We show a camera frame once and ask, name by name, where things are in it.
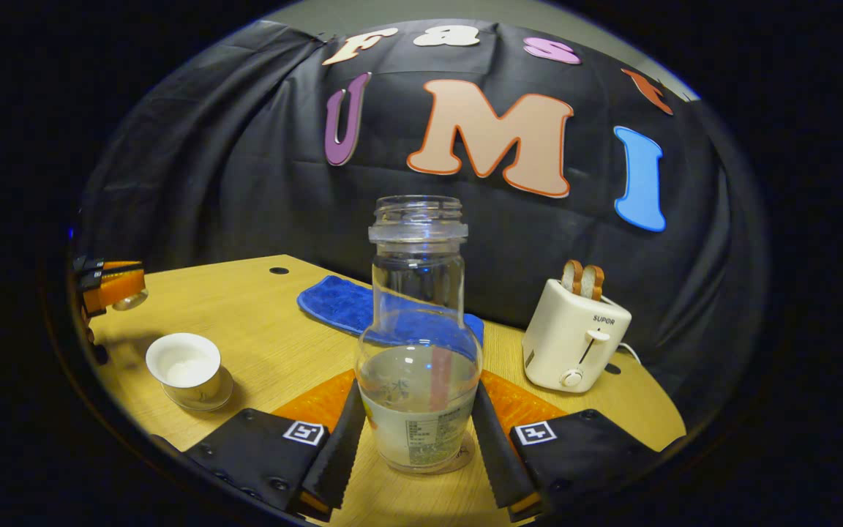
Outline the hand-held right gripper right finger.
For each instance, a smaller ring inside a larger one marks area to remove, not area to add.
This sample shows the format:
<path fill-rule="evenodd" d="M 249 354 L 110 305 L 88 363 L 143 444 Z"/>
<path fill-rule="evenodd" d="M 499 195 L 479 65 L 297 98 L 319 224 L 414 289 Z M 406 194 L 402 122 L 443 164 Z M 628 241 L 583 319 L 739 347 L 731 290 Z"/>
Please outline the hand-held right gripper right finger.
<path fill-rule="evenodd" d="M 513 521 L 598 501 L 659 457 L 601 411 L 567 413 L 488 370 L 472 420 L 496 506 Z"/>

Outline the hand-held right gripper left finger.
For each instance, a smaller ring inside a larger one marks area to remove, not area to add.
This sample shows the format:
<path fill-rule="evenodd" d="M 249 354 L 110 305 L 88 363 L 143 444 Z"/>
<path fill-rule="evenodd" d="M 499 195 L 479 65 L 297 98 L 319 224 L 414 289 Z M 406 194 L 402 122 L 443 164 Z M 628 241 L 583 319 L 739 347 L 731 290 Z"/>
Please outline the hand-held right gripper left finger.
<path fill-rule="evenodd" d="M 328 521 L 342 507 L 364 420 L 346 370 L 271 413 L 238 411 L 184 457 L 257 506 Z"/>

